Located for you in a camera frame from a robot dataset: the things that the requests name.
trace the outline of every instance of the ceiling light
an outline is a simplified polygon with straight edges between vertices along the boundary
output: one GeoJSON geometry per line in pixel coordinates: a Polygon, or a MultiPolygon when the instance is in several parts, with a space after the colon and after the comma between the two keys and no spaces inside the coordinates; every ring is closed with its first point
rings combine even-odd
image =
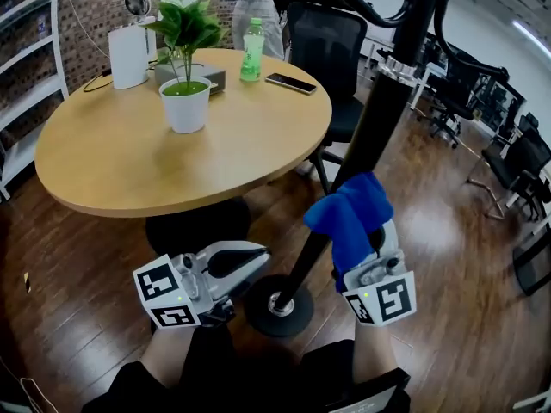
{"type": "Polygon", "coordinates": [[[537,39],[537,37],[532,34],[527,28],[525,28],[522,24],[517,22],[517,20],[513,21],[513,26],[517,28],[527,39],[532,41],[536,46],[538,46],[543,53],[547,55],[549,59],[551,59],[551,51],[545,47],[545,45],[537,39]]]}

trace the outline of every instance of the round wooden table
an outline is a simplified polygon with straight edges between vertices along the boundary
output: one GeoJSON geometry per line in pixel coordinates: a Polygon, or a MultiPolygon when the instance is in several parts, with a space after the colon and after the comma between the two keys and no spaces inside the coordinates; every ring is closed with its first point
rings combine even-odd
{"type": "Polygon", "coordinates": [[[36,147],[36,171],[47,191],[98,216],[177,213],[273,180],[321,142],[331,102],[301,69],[263,57],[262,81],[243,83],[243,52],[202,49],[194,58],[226,70],[226,90],[211,96],[202,130],[172,132],[152,73],[131,89],[80,88],[48,120],[36,147]],[[264,82],[273,72],[318,89],[307,96],[264,82]]]}

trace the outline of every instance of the person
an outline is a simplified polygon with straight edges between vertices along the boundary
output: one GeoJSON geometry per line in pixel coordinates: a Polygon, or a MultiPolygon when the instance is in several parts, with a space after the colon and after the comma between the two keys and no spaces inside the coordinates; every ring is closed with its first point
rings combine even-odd
{"type": "MultiPolygon", "coordinates": [[[[356,321],[354,341],[309,352],[295,367],[281,353],[238,358],[224,324],[157,330],[141,359],[122,367],[82,412],[326,411],[351,386],[398,367],[390,338],[386,327],[356,321]]],[[[384,411],[409,411],[406,393],[394,395],[384,411]]]]}

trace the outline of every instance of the blue cloth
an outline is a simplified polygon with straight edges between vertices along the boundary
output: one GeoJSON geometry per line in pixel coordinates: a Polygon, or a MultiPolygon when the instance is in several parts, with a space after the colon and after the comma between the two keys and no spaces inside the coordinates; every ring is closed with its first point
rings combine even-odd
{"type": "Polygon", "coordinates": [[[343,289],[344,273],[374,252],[368,234],[393,216],[387,194],[373,173],[350,178],[334,194],[319,200],[307,211],[304,223],[326,234],[333,242],[333,263],[338,271],[337,290],[343,289]]]}

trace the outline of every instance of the potted plant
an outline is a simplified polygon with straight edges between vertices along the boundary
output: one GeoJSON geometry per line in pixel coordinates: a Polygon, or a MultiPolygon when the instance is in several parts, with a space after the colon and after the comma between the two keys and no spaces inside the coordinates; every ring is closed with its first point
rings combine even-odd
{"type": "Polygon", "coordinates": [[[209,1],[198,0],[188,6],[179,2],[161,2],[163,19],[145,27],[163,35],[167,49],[159,51],[158,63],[170,63],[174,71],[175,78],[159,89],[166,117],[176,133],[192,133],[205,125],[211,85],[204,77],[192,77],[193,54],[199,48],[218,45],[225,31],[215,16],[207,14],[209,1]],[[175,58],[183,59],[185,80],[176,73],[175,58]]]}

